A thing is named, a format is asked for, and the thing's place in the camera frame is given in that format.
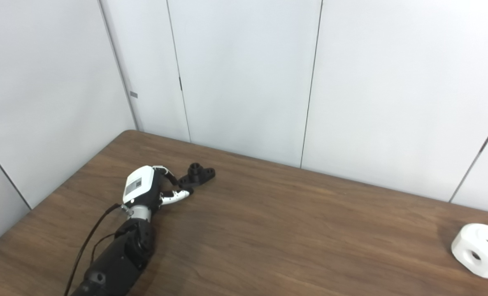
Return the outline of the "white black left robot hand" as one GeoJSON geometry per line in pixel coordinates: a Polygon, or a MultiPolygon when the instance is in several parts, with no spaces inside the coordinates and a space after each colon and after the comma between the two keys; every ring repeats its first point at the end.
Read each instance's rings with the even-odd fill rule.
{"type": "Polygon", "coordinates": [[[192,188],[164,191],[163,178],[178,185],[177,178],[164,166],[143,166],[127,177],[122,207],[131,218],[149,219],[161,206],[174,204],[194,193],[192,188]]]}

